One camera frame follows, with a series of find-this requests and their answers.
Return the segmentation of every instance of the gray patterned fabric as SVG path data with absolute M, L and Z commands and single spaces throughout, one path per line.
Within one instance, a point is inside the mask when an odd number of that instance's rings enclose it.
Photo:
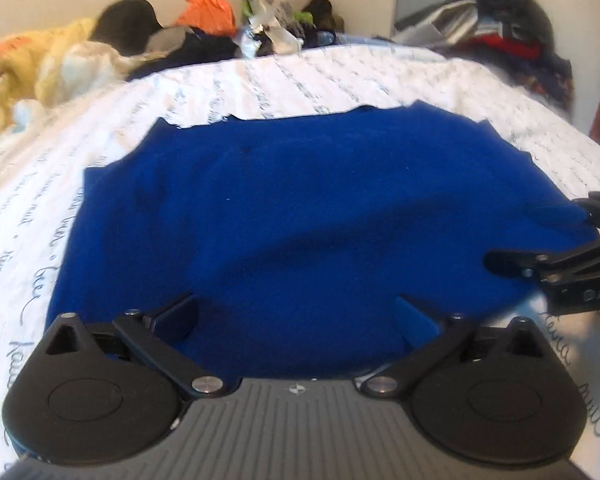
M 269 9 L 282 27 L 291 31 L 296 37 L 302 37 L 302 27 L 294 18 L 294 12 L 288 0 L 247 0 L 254 14 L 266 12 Z

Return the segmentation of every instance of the blue cloth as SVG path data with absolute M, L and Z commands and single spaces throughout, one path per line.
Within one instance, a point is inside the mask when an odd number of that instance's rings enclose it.
M 398 294 L 478 317 L 511 306 L 532 285 L 488 273 L 484 253 L 573 248 L 596 237 L 585 218 L 488 123 L 423 103 L 158 120 L 86 171 L 47 323 L 193 292 L 200 320 L 177 348 L 221 377 L 354 373 L 410 350 Z

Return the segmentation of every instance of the metal screw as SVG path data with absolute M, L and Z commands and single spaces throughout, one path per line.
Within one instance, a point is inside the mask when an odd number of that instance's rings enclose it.
M 384 375 L 371 377 L 365 384 L 367 388 L 376 394 L 388 394 L 398 388 L 398 381 Z
M 222 379 L 218 377 L 198 377 L 191 383 L 191 387 L 201 394 L 214 394 L 224 386 Z

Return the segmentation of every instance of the bed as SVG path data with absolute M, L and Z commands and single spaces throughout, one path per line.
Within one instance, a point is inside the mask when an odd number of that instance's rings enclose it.
M 0 406 L 42 336 L 82 201 L 85 167 L 122 158 L 159 117 L 190 127 L 228 115 L 280 118 L 415 100 L 490 121 L 505 140 L 529 152 L 569 198 L 600 190 L 600 147 L 588 137 L 483 66 L 406 47 L 334 46 L 161 72 L 91 92 L 35 116 L 23 132 L 3 136 Z M 573 460 L 600 480 L 600 312 L 557 319 L 544 308 L 544 299 L 536 296 L 515 312 L 536 320 L 580 387 L 590 417 Z M 14 460 L 0 420 L 0 474 Z

